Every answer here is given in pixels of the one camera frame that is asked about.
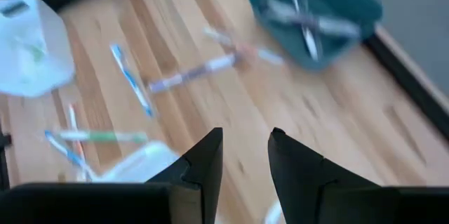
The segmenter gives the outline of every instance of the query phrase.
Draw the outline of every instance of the plastic bottle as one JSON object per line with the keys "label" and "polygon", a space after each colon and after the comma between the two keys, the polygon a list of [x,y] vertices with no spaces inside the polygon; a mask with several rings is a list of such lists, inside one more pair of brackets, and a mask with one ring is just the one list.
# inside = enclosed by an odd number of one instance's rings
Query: plastic bottle
{"label": "plastic bottle", "polygon": [[145,183],[171,164],[179,156],[165,143],[152,141],[141,147],[114,168],[93,177],[93,183]]}
{"label": "plastic bottle", "polygon": [[0,92],[37,97],[71,81],[64,22],[42,0],[0,0]]}

